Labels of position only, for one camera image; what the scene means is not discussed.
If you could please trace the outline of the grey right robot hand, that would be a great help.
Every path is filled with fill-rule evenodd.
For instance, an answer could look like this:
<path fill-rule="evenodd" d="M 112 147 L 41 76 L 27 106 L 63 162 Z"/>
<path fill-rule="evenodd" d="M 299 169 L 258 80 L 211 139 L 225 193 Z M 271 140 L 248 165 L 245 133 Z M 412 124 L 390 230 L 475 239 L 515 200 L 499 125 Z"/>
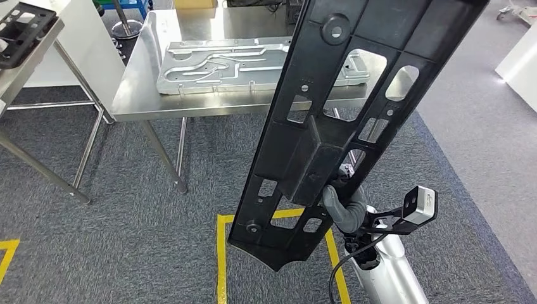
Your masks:
<path fill-rule="evenodd" d="M 363 224 L 367 213 L 368 195 L 359 186 L 346 206 L 339 201 L 336 189 L 326 185 L 322 191 L 322 204 L 339 230 L 346 234 L 356 232 Z"/>

